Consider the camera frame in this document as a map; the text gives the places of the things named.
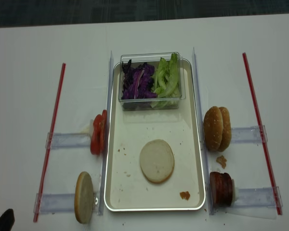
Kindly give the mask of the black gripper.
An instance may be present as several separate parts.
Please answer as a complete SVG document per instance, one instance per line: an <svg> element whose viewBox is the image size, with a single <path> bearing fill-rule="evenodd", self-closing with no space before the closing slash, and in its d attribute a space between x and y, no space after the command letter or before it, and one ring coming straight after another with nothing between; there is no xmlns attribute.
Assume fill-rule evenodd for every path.
<svg viewBox="0 0 289 231"><path fill-rule="evenodd" d="M10 231L13 225L14 211L9 208L0 216L0 231Z"/></svg>

